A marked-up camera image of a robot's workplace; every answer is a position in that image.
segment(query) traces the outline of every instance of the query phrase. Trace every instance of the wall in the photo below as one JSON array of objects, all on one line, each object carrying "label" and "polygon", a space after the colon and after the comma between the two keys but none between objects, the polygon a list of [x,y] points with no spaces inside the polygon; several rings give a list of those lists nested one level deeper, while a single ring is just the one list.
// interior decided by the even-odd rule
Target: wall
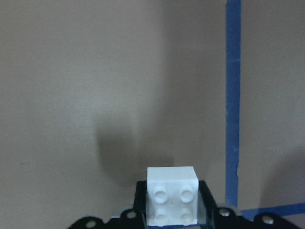
[{"label": "wall", "polygon": [[240,209],[305,202],[304,24],[304,1],[242,1]]},{"label": "wall", "polygon": [[147,166],[224,202],[225,1],[1,1],[1,228],[108,220]]}]

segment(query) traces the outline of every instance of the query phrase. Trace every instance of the vertical blue tape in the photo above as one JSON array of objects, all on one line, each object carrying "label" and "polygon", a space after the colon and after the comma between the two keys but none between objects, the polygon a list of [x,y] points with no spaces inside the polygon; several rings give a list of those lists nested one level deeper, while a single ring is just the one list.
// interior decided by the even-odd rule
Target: vertical blue tape
[{"label": "vertical blue tape", "polygon": [[226,203],[238,203],[241,1],[226,7]]}]

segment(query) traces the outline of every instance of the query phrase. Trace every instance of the blue tape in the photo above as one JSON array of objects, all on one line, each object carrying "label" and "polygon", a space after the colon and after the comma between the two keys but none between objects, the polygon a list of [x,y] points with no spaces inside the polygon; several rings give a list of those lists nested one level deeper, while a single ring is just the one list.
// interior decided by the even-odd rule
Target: blue tape
[{"label": "blue tape", "polygon": [[249,210],[243,210],[241,212],[243,216],[248,220],[253,220],[253,218],[257,214],[267,213],[267,212],[274,213],[279,216],[305,214],[305,203],[290,204],[290,205],[276,206],[270,208],[249,209]]},{"label": "blue tape", "polygon": [[226,8],[226,203],[238,204],[241,1]]}]

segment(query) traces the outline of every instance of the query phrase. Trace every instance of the metal screw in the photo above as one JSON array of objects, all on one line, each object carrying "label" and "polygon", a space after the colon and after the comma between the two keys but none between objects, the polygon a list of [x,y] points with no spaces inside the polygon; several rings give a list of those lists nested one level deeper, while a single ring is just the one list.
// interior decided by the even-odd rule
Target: metal screw
[{"label": "metal screw", "polygon": [[264,222],[265,224],[274,224],[275,221],[270,216],[265,215],[262,217],[262,222]]},{"label": "metal screw", "polygon": [[224,216],[224,217],[227,217],[227,216],[230,215],[230,212],[229,212],[228,209],[221,208],[221,209],[219,210],[219,214],[222,215],[222,216]]},{"label": "metal screw", "polygon": [[93,220],[90,220],[86,223],[86,228],[94,228],[96,226],[96,222]]},{"label": "metal screw", "polygon": [[136,216],[137,216],[137,214],[134,211],[131,211],[131,212],[127,213],[127,218],[132,219],[132,218],[135,218]]}]

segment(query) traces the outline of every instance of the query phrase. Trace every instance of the white plastic block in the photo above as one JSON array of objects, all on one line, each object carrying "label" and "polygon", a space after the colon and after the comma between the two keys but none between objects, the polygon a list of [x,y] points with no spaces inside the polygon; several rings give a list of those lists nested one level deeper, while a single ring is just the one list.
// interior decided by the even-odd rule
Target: white plastic block
[{"label": "white plastic block", "polygon": [[198,178],[192,166],[147,168],[148,226],[197,224]]}]

